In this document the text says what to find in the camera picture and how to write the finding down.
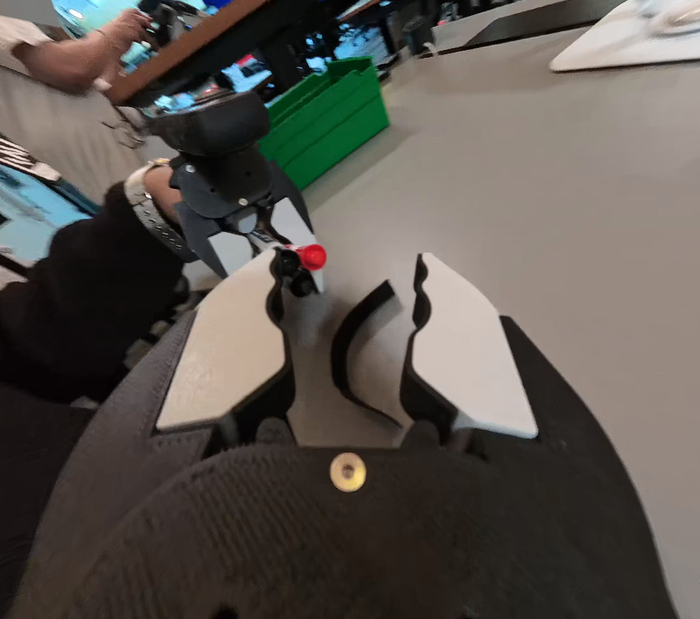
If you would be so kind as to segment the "brown wooden desk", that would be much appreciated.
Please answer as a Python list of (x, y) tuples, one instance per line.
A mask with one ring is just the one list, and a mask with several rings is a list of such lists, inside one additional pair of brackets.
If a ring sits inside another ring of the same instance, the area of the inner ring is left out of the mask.
[(316, 0), (234, 0), (108, 90), (115, 106), (147, 106), (271, 42)]

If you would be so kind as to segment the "red dry-erase marker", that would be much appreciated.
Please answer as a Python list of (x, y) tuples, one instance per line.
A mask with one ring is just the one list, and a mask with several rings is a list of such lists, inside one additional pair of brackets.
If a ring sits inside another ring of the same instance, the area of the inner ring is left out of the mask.
[(320, 271), (324, 268), (327, 262), (326, 250), (318, 243), (312, 243), (305, 246), (286, 244), (284, 247), (287, 250), (294, 252), (300, 267), (309, 272)]

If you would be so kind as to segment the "person's left hand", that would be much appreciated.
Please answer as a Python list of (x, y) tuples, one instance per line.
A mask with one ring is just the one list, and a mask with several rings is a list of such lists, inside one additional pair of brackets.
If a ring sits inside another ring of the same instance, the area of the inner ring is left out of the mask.
[(180, 222), (176, 206), (181, 203), (182, 197), (180, 191), (171, 186), (172, 172), (170, 166), (153, 167), (144, 174), (143, 185), (160, 215), (172, 227), (178, 227)]

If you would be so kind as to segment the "green plastic bin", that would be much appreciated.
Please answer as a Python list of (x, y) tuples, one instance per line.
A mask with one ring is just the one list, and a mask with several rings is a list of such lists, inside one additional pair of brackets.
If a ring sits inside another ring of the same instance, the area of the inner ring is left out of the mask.
[(368, 56), (331, 62), (267, 108), (270, 131), (260, 141), (300, 190), (389, 125), (377, 70)]

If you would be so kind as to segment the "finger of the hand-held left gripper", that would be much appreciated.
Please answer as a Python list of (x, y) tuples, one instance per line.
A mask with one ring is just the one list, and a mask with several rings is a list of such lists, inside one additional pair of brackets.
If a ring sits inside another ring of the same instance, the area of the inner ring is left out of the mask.
[[(282, 199), (274, 206), (270, 223), (275, 237), (285, 245), (305, 246), (312, 243), (321, 245), (289, 198)], [(317, 294), (322, 294), (325, 290), (324, 268), (320, 271), (312, 272), (318, 288)]]
[(230, 276), (267, 250), (260, 240), (260, 218), (206, 221), (205, 264), (217, 276)]

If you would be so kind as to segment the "black power adapter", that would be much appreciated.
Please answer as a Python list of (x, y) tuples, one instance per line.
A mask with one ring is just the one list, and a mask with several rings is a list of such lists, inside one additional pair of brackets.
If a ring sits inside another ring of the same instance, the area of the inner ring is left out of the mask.
[(411, 56), (434, 50), (435, 38), (431, 19), (417, 15), (404, 24), (402, 32)]

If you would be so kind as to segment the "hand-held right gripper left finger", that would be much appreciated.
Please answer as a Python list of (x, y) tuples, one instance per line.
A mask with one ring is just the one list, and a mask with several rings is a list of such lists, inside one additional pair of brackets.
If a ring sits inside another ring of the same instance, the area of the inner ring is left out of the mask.
[(155, 421), (162, 433), (214, 425), (253, 439), (295, 400), (289, 340), (281, 326), (281, 254), (266, 250), (198, 306)]

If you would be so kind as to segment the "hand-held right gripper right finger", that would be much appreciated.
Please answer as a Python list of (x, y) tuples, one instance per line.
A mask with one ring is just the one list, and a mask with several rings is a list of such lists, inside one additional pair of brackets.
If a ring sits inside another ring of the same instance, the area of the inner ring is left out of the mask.
[(419, 254), (400, 403), (440, 441), (460, 430), (533, 440), (533, 409), (501, 315), (477, 287), (431, 253)]

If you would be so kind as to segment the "black dry-erase marker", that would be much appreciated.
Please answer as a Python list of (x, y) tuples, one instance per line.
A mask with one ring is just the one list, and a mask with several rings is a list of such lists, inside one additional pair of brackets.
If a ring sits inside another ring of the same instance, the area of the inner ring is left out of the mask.
[(292, 278), (300, 270), (300, 260), (297, 253), (282, 243), (277, 237), (266, 230), (253, 229), (246, 235), (253, 248), (255, 256), (261, 255), (267, 250), (274, 250), (280, 265), (280, 272), (285, 278)]
[(297, 298), (304, 298), (318, 293), (312, 273), (303, 267), (285, 274), (284, 285)]

